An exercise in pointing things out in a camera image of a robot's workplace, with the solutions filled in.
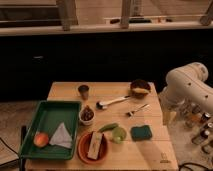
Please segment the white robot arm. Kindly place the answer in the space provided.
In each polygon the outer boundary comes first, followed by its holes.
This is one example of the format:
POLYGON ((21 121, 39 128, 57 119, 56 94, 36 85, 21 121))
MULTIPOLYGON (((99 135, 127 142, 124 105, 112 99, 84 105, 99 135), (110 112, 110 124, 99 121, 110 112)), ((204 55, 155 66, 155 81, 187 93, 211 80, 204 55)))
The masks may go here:
POLYGON ((158 94, 164 125, 169 124, 186 100, 213 114, 213 88, 205 83, 208 75, 207 67, 200 62, 193 62, 167 73, 167 85, 158 94))

